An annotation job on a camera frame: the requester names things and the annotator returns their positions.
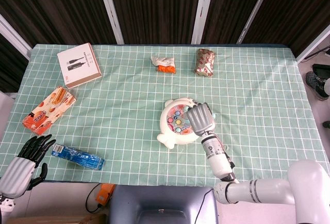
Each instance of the small package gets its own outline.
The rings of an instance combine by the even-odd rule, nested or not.
[[[102,76],[90,43],[62,51],[57,57],[69,89]]]
[[[76,101],[63,87],[57,87],[43,102],[23,119],[23,125],[41,135]]]
[[[157,66],[157,71],[175,74],[174,58],[160,58],[151,56],[153,65]]]
[[[195,73],[200,76],[211,77],[216,54],[211,50],[198,49]]]
[[[79,166],[84,166],[95,170],[101,170],[104,163],[104,159],[94,154],[59,144],[54,144],[52,155],[73,161]]]

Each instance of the table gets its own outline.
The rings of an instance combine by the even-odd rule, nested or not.
[[[0,145],[0,175],[33,134],[22,119],[58,85],[57,53],[73,46],[34,47]],[[198,48],[216,53],[214,76],[193,69]],[[216,133],[228,146],[239,180],[285,178],[294,161],[318,161],[322,147],[297,62],[288,48],[93,46],[103,77],[70,90],[77,102],[50,133],[60,144],[105,158],[103,170],[47,153],[48,180],[130,185],[213,186],[200,141],[168,150],[156,140],[168,99],[194,98],[216,114]],[[175,57],[175,75],[156,71],[150,57]]]

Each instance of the person's foot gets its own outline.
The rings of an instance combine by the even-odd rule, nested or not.
[[[307,72],[306,84],[310,86],[316,93],[316,96],[319,100],[327,100],[329,96],[324,91],[324,82],[318,77],[313,71]]]

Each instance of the snack package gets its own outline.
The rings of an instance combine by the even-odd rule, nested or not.
[[[23,119],[23,125],[41,135],[76,101],[63,87],[57,87]]]
[[[151,56],[153,65],[157,66],[157,71],[175,74],[174,58],[160,58]]]
[[[198,49],[195,73],[200,76],[211,77],[216,54],[211,50]]]
[[[59,144],[54,144],[52,155],[95,170],[101,170],[104,163],[99,156]]]

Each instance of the orange snack box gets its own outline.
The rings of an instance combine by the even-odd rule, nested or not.
[[[23,119],[23,125],[41,135],[76,101],[63,87],[57,87]]]

